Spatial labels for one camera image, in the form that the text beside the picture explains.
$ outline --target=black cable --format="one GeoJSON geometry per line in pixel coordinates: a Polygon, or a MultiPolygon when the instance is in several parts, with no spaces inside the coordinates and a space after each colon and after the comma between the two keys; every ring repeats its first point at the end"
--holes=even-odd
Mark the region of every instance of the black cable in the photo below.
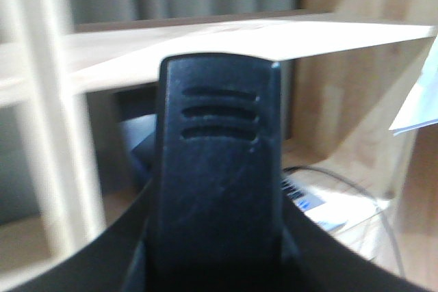
{"type": "Polygon", "coordinates": [[[348,186],[352,187],[353,189],[356,189],[360,194],[362,194],[366,198],[369,198],[372,201],[378,214],[380,215],[380,219],[381,219],[383,228],[385,229],[385,232],[387,233],[388,238],[391,242],[392,250],[394,251],[394,256],[396,258],[399,274],[401,277],[406,278],[406,274],[405,274],[404,266],[403,266],[403,262],[402,262],[402,255],[400,253],[400,248],[398,247],[396,236],[394,234],[394,231],[393,231],[391,225],[389,224],[389,221],[387,219],[387,216],[385,215],[385,212],[383,212],[383,209],[380,207],[380,205],[378,205],[377,199],[369,191],[367,191],[362,186],[356,184],[354,181],[352,181],[346,177],[343,177],[340,174],[337,174],[336,172],[333,172],[333,171],[330,171],[330,170],[327,170],[324,168],[314,167],[312,165],[296,165],[293,167],[283,168],[283,172],[286,172],[289,174],[293,174],[294,172],[297,172],[299,170],[315,171],[315,172],[320,172],[322,174],[326,174],[328,176],[331,176],[332,178],[337,179],[337,180],[347,184],[348,186]]]}

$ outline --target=wooden shelf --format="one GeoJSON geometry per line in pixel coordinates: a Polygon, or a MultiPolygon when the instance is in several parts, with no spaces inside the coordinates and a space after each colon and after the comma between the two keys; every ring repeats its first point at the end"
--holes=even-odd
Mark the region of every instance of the wooden shelf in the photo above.
{"type": "MultiPolygon", "coordinates": [[[[119,30],[68,35],[58,46],[65,50],[73,92],[82,93],[157,81],[159,63],[175,54],[240,53],[281,61],[437,35],[432,25],[339,14],[273,15],[259,14],[249,20],[226,16],[229,21],[203,24],[174,21],[176,25],[171,26],[156,22],[158,27],[149,23],[141,29],[120,29],[114,23],[119,30]]],[[[0,45],[0,58],[0,106],[5,106],[24,99],[26,92],[16,65],[20,62],[17,46],[0,45]]]]}

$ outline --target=ventilation slot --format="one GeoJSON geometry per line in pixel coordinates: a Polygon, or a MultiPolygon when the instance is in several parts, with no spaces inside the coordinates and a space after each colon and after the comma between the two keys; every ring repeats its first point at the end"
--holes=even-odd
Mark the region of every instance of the ventilation slot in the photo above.
{"type": "Polygon", "coordinates": [[[192,87],[184,90],[183,94],[186,96],[232,97],[232,98],[240,98],[252,102],[254,102],[257,99],[257,95],[252,92],[242,92],[239,90],[228,90],[228,89],[215,89],[211,87],[192,87]]]}
{"type": "Polygon", "coordinates": [[[253,131],[233,127],[202,126],[184,129],[181,133],[181,136],[186,140],[200,137],[229,137],[251,142],[255,140],[257,135],[253,131]]]}
{"type": "Polygon", "coordinates": [[[231,106],[221,106],[221,105],[206,105],[206,106],[195,106],[188,107],[183,110],[183,115],[186,118],[193,117],[209,117],[209,116],[223,116],[230,118],[237,118],[241,120],[255,121],[257,119],[257,114],[253,111],[247,109],[242,109],[239,107],[231,106]]]}

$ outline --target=white paper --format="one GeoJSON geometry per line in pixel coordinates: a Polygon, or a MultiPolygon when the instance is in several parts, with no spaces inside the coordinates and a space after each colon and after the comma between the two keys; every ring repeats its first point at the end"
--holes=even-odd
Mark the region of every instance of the white paper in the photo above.
{"type": "Polygon", "coordinates": [[[438,123],[438,38],[424,62],[422,75],[409,92],[389,130],[394,135],[438,123]]]}

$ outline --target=wooden panel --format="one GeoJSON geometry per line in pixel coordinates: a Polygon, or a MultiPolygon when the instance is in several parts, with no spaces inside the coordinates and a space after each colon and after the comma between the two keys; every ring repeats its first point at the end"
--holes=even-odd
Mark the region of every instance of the wooden panel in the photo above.
{"type": "MultiPolygon", "coordinates": [[[[302,7],[375,19],[438,22],[436,0],[302,0],[302,7]]],[[[324,157],[321,165],[360,182],[377,196],[394,198],[393,208],[402,191],[416,132],[394,137],[387,129],[419,76],[431,42],[419,40],[319,55],[298,63],[292,125],[295,139],[324,157]]],[[[425,151],[415,151],[414,163],[421,152],[425,151]]],[[[422,183],[436,196],[431,189],[436,178],[431,177],[422,183]]],[[[401,198],[404,212],[398,220],[411,225],[414,218],[425,216],[420,220],[424,225],[412,224],[417,229],[415,238],[401,235],[408,277],[438,289],[432,274],[438,270],[438,256],[432,253],[438,232],[431,219],[433,214],[435,221],[437,218],[436,199],[433,203],[432,196],[424,199],[426,195],[422,194],[417,200],[409,198],[406,205],[405,194],[401,198]],[[424,200],[426,205],[419,207],[424,200]]]]}

